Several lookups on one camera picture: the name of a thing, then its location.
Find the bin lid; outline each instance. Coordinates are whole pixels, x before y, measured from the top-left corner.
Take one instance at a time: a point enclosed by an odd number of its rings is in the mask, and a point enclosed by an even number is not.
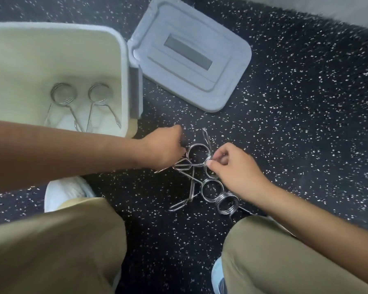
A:
[[[252,56],[244,39],[180,0],[152,0],[128,48],[146,77],[207,112],[225,106]]]

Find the white sneaker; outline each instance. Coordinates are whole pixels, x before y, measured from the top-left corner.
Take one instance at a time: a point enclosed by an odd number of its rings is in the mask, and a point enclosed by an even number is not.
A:
[[[222,271],[222,259],[219,257],[214,263],[211,270],[211,283],[215,294],[228,294],[226,283],[224,279],[224,272]]]
[[[51,181],[46,187],[44,212],[55,211],[67,200],[82,197],[96,196],[89,184],[80,176]]]

